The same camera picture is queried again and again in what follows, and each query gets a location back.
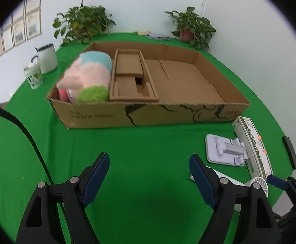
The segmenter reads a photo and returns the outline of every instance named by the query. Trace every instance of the white fan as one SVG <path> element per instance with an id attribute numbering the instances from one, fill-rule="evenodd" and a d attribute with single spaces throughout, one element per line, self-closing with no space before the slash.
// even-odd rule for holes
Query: white fan
<path id="1" fill-rule="evenodd" d="M 261 186 L 261 188 L 263 189 L 263 192 L 265 193 L 265 196 L 268 197 L 268 195 L 269 195 L 269 187 L 268 187 L 268 184 L 266 183 L 266 181 L 262 177 L 259 177 L 259 176 L 254 177 L 253 179 L 251 179 L 248 182 L 244 183 L 244 186 L 250 187 L 251 184 L 254 183 L 254 182 L 257 182 Z M 241 206 L 242 206 L 241 204 L 236 204 L 234 206 L 234 210 L 236 212 L 240 213 Z"/>

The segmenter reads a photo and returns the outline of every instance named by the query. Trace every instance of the table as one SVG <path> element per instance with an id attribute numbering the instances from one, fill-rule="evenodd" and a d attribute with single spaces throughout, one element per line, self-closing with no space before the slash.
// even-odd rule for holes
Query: table
<path id="1" fill-rule="evenodd" d="M 95 41 L 164 43 L 184 48 L 177 40 L 159 41 L 133 33 L 100 35 Z M 32 90 L 25 81 L 6 109 L 15 115 L 35 139 L 55 183 L 79 175 L 100 152 L 110 156 L 110 170 L 88 218 L 102 244 L 195 244 L 213 210 L 204 203 L 189 180 L 188 160 L 198 153 L 207 163 L 204 137 L 208 133 L 235 138 L 231 123 L 187 124 L 114 129 L 67 130 L 59 121 L 46 94 L 61 73 L 87 45 L 70 45 L 57 51 L 59 66 L 44 75 L 44 83 Z M 251 102 L 243 116 L 251 117 L 263 138 L 274 174 L 292 173 L 282 143 L 284 133 L 258 97 L 232 71 L 212 55 L 201 51 Z M 246 167 L 207 163 L 240 182 L 248 181 Z M 15 239 L 20 220 L 38 182 L 45 173 L 31 144 L 12 123 L 0 118 L 0 224 Z M 269 185 L 269 202 L 281 191 Z M 225 243 L 235 235 L 239 215 L 234 212 Z M 66 241 L 66 223 L 61 219 Z"/>

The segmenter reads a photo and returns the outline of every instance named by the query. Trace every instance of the potted plant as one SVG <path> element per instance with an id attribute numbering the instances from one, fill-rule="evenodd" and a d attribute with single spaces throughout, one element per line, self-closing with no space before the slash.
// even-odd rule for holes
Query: potted plant
<path id="1" fill-rule="evenodd" d="M 189 6 L 186 12 L 165 11 L 173 19 L 173 23 L 177 24 L 176 31 L 172 34 L 183 42 L 189 43 L 198 49 L 208 49 L 208 43 L 216 30 L 210 25 L 209 19 L 201 17 L 194 13 L 195 7 Z"/>
<path id="2" fill-rule="evenodd" d="M 62 46 L 75 40 L 76 43 L 88 44 L 97 34 L 108 31 L 109 25 L 115 25 L 111 14 L 105 13 L 102 6 L 87 6 L 81 1 L 80 7 L 70 7 L 65 14 L 57 13 L 60 16 L 54 19 L 52 26 L 57 30 L 54 37 L 62 36 Z"/>

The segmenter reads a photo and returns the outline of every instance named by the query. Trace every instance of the black cable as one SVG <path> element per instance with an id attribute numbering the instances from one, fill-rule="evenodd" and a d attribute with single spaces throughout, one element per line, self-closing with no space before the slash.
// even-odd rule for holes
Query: black cable
<path id="1" fill-rule="evenodd" d="M 17 119 L 17 117 L 13 116 L 11 113 L 7 112 L 5 109 L 2 109 L 1 107 L 0 107 L 0 116 L 3 117 L 3 118 L 5 118 L 5 119 L 7 119 L 8 121 L 14 123 L 24 133 L 24 135 L 28 138 L 28 140 L 32 144 L 32 147 L 33 147 L 33 149 L 34 149 L 34 151 L 35 151 L 35 153 L 36 153 L 36 155 L 37 155 L 40 163 L 42 164 L 42 167 L 44 169 L 44 172 L 45 172 L 46 176 L 48 177 L 48 180 L 49 180 L 50 185 L 53 185 L 54 182 L 52 180 L 52 177 L 50 175 L 50 172 L 48 170 L 48 167 L 46 166 L 45 161 L 43 160 L 43 157 L 42 157 L 42 155 L 41 155 L 41 153 L 40 153 L 40 151 L 38 149 L 38 146 L 36 145 L 36 143 L 35 143 L 34 139 L 32 138 L 31 134 L 28 132 L 28 130 L 22 124 L 22 122 L 19 121 Z M 65 208 L 64 208 L 64 206 L 63 206 L 62 203 L 59 203 L 59 205 L 60 205 L 61 210 L 62 210 L 62 213 L 63 213 L 63 215 L 64 215 L 64 217 L 66 219 L 66 211 L 65 211 Z"/>

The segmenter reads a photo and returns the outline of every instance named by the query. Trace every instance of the white wall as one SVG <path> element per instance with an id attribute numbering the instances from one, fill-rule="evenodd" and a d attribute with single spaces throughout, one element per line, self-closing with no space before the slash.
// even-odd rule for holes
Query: white wall
<path id="1" fill-rule="evenodd" d="M 72 6 L 79 6 L 81 0 L 42 0 L 42 35 L 9 51 L 0 58 L 0 103 L 8 101 L 25 77 L 22 72 L 30 58 L 36 54 L 34 47 L 54 42 L 52 22 L 56 13 L 65 12 Z M 116 26 L 112 32 L 134 32 L 150 30 L 154 33 L 171 34 L 175 25 L 164 11 L 184 11 L 195 6 L 201 14 L 204 0 L 84 0 L 86 5 L 102 5 L 113 14 Z"/>
<path id="2" fill-rule="evenodd" d="M 204 16 L 217 29 L 209 53 L 262 100 L 296 151 L 296 33 L 288 21 L 268 0 L 207 0 Z M 274 211 L 290 206 L 283 195 Z"/>

